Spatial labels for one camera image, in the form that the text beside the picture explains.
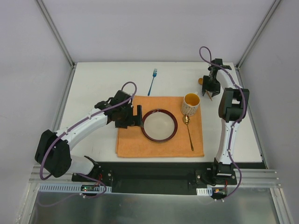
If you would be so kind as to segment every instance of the plate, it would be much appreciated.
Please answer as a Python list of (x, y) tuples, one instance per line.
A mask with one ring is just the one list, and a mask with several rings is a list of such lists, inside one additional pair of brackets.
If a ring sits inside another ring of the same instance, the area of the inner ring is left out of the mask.
[(143, 119), (143, 134), (155, 142), (165, 142), (176, 134), (178, 122), (174, 115), (167, 110), (154, 109), (147, 112)]

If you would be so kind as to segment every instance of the spoon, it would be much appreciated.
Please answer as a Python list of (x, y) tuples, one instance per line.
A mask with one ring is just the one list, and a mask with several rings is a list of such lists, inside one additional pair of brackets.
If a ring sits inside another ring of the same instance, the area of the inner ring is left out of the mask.
[(189, 139), (190, 139), (190, 144), (191, 144), (191, 150), (194, 151), (193, 144), (192, 144), (192, 141), (191, 141), (191, 135), (190, 135), (190, 131), (189, 131), (189, 126), (188, 126), (188, 124), (190, 123), (190, 117), (188, 115), (184, 115), (184, 117), (183, 117), (183, 123), (185, 125), (187, 125), (187, 129), (188, 129), (188, 133), (189, 133)]

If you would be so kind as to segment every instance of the gray floor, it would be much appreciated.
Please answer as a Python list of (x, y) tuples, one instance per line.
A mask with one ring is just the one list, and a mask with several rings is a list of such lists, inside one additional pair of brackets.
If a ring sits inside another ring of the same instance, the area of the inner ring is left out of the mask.
[[(40, 203), (54, 203), (66, 193), (39, 193)], [(278, 224), (269, 189), (239, 189), (225, 202), (210, 197), (105, 194), (74, 196), (49, 208), (36, 206), (31, 224)]]

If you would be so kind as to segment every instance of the brown object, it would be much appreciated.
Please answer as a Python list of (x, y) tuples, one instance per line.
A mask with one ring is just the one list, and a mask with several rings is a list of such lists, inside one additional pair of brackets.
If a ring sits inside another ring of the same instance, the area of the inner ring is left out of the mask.
[(198, 83), (199, 83), (200, 85), (202, 85), (203, 82), (204, 82), (204, 79), (203, 79), (203, 78), (199, 78)]
[(137, 105), (142, 105), (142, 113), (161, 108), (170, 111), (178, 121), (176, 135), (169, 141), (156, 143), (147, 139), (140, 127), (120, 128), (116, 143), (116, 152), (119, 157), (202, 157), (203, 139), (200, 107), (191, 118), (189, 124), (194, 151), (190, 150), (190, 141), (187, 126), (182, 121), (181, 106), (183, 97), (141, 97), (133, 100), (134, 113)]
[(212, 100), (212, 97), (211, 97), (211, 95), (210, 95), (210, 93), (209, 93), (207, 90), (206, 90), (206, 93), (207, 93), (207, 95), (209, 96), (210, 100), (213, 101), (213, 100)]

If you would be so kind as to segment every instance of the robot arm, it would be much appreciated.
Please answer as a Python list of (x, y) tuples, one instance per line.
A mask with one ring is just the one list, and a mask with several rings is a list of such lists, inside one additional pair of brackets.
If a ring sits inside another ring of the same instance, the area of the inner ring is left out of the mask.
[[(128, 101), (130, 97), (129, 94), (119, 90), (109, 100), (97, 103), (94, 109), (71, 127), (60, 129), (55, 133), (50, 130), (45, 131), (41, 135), (35, 160), (42, 164), (44, 156), (47, 155), (44, 168), (54, 177), (60, 177), (66, 172), (92, 176), (92, 172), (96, 172), (99, 167), (98, 164), (88, 156), (72, 155), (71, 150), (83, 138), (111, 121), (115, 121), (115, 127), (120, 128), (143, 126), (141, 105), (137, 106), (137, 115), (133, 116), (132, 101), (121, 104)], [(49, 147), (54, 141), (57, 142), (50, 150)]]
[[(211, 62), (225, 70), (231, 70), (230, 66), (223, 65), (222, 59), (216, 58)], [(240, 125), (239, 119), (242, 116), (244, 107), (245, 111), (247, 110), (249, 99), (249, 90), (242, 88), (241, 90), (245, 97), (245, 104), (243, 104), (240, 90), (235, 87), (231, 77), (218, 66), (211, 65), (208, 68), (210, 74), (203, 77), (202, 85), (202, 94), (204, 95), (206, 91), (209, 91), (212, 93), (212, 97), (220, 93), (220, 87), (223, 88), (223, 95), (218, 110), (222, 123), (220, 145), (211, 171), (203, 174), (202, 178), (205, 183), (211, 185), (221, 183), (223, 179), (231, 180), (231, 177), (235, 176), (234, 166), (229, 157), (228, 149), (230, 149), (231, 157), (233, 157), (235, 138)]]

